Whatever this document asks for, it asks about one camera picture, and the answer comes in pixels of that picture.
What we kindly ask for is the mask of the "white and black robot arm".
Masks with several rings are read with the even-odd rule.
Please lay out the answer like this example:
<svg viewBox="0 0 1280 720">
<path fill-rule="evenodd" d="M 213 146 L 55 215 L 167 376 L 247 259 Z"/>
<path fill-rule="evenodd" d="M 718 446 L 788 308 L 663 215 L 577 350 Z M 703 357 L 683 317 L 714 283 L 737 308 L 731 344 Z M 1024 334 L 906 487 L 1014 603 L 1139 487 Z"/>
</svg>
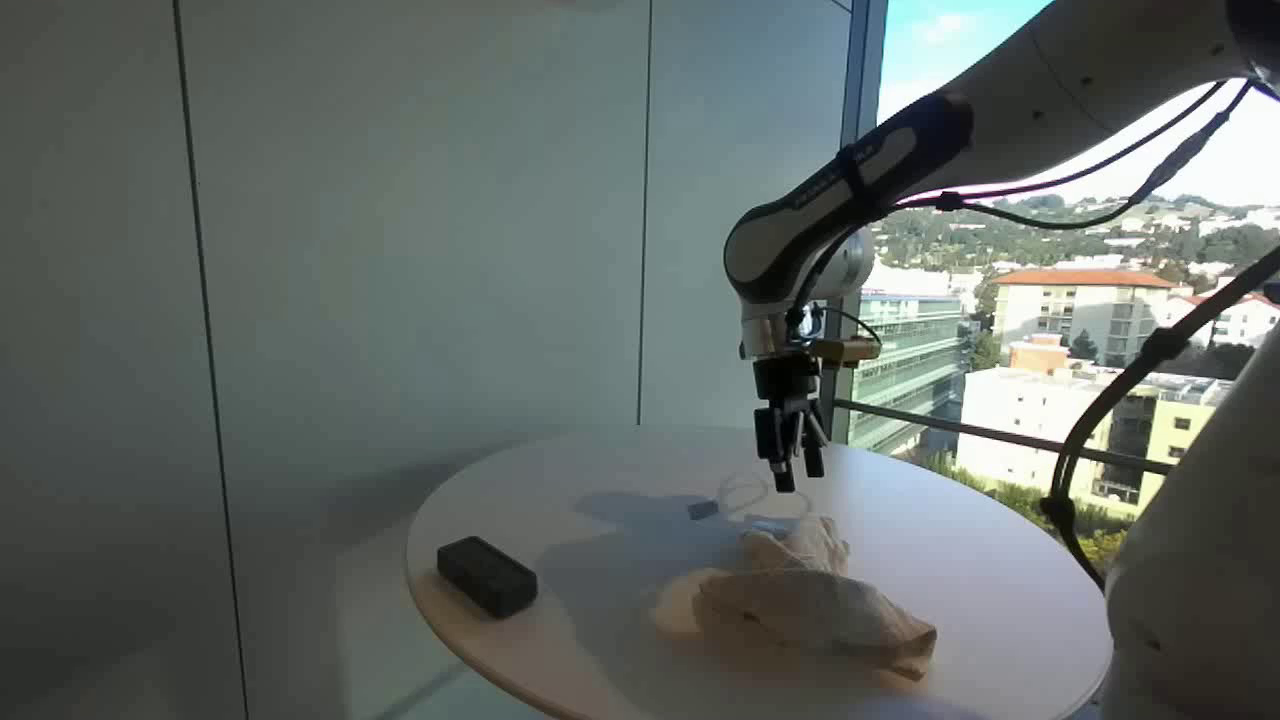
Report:
<svg viewBox="0 0 1280 720">
<path fill-rule="evenodd" d="M 755 376 L 755 455 L 780 492 L 812 411 L 817 352 L 806 306 L 830 256 L 916 191 L 1048 172 L 1170 98 L 1280 67 L 1280 0 L 1048 0 L 1001 49 L 844 146 L 726 240 Z"/>
</svg>

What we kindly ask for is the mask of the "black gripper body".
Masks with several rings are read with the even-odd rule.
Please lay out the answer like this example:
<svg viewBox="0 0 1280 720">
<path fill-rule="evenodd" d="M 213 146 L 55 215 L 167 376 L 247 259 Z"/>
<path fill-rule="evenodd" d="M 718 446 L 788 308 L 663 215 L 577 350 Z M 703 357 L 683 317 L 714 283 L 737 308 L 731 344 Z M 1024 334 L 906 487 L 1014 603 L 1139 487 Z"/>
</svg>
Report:
<svg viewBox="0 0 1280 720">
<path fill-rule="evenodd" d="M 800 451 L 800 411 L 817 417 L 819 363 L 806 352 L 751 363 L 755 376 L 755 455 Z"/>
</svg>

